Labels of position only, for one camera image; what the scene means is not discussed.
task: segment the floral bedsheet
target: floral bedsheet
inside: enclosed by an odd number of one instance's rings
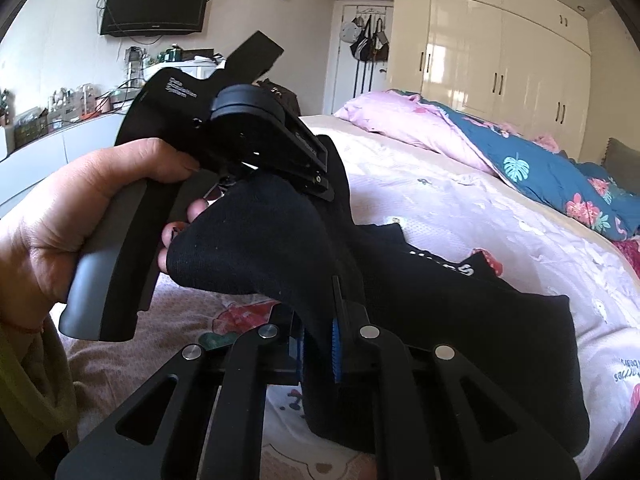
[[[640,196],[618,187],[596,164],[574,164],[498,124],[478,120],[436,102],[432,113],[456,126],[505,182],[523,195],[576,219],[609,240],[622,241],[640,228]]]

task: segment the pillow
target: pillow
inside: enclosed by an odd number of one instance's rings
[[[602,165],[622,189],[640,194],[640,152],[638,150],[632,150],[611,137]]]

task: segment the wall-mounted tv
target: wall-mounted tv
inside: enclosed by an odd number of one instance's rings
[[[207,0],[106,0],[100,34],[158,36],[202,32]]]

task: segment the finger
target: finger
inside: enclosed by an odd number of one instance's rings
[[[139,139],[89,153],[69,164],[105,196],[111,197],[141,178],[180,182],[199,168],[198,161],[161,139]]]
[[[187,225],[188,224],[185,222],[171,222],[170,224],[165,225],[164,229],[162,229],[161,235],[162,244],[165,247],[168,247],[177,234],[187,228]]]
[[[187,220],[193,222],[207,207],[209,204],[203,198],[194,200],[187,208]]]
[[[166,248],[163,247],[160,249],[160,252],[158,253],[158,268],[160,269],[160,272],[168,274],[169,272],[166,270],[166,252]]]

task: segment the black handle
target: black handle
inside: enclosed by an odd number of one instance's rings
[[[131,339],[158,278],[162,228],[186,219],[189,203],[216,182],[214,173],[200,170],[184,184],[145,179],[121,190],[82,247],[60,332],[94,341]]]

